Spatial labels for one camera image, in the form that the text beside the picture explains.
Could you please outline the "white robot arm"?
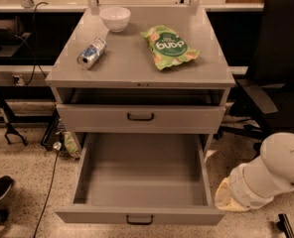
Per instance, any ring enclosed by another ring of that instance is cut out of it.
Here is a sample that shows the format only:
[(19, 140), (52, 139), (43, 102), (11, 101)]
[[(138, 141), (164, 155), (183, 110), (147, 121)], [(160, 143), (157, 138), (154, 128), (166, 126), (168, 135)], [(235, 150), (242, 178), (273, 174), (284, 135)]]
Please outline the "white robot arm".
[(294, 191), (294, 134), (275, 133), (261, 144), (259, 156), (235, 167), (215, 195), (226, 211), (259, 209), (276, 195)]

